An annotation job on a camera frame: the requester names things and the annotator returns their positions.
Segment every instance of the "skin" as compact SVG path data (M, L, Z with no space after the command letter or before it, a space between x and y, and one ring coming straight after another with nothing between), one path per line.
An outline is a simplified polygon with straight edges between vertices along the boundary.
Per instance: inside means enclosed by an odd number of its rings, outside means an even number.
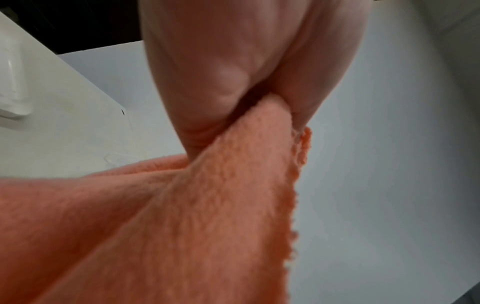
M301 131L358 49L372 0L140 0L154 81L190 159L267 93Z

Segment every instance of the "dark background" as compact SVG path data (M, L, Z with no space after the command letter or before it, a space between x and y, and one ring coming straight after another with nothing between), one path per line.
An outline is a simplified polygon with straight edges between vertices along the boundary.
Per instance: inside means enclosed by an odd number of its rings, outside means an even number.
M0 11L57 54L141 40L137 0L0 0Z

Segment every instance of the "white plastic object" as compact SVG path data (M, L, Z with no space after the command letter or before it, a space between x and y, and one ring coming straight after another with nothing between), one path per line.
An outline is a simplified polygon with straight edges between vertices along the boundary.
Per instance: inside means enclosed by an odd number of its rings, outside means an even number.
M33 109L22 61L21 41L0 31L0 116L26 116Z

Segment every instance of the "towel fold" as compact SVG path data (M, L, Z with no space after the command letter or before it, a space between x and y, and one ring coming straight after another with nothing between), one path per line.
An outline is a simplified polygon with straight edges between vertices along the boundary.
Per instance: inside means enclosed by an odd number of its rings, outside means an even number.
M269 95L191 164L0 179L0 303L286 303L311 132Z

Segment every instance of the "microfiber cloth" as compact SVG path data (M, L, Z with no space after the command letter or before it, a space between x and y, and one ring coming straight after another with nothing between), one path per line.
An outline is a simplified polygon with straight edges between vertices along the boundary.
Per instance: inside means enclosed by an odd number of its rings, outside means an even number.
M190 164L0 179L0 303L288 302L310 136L269 96Z

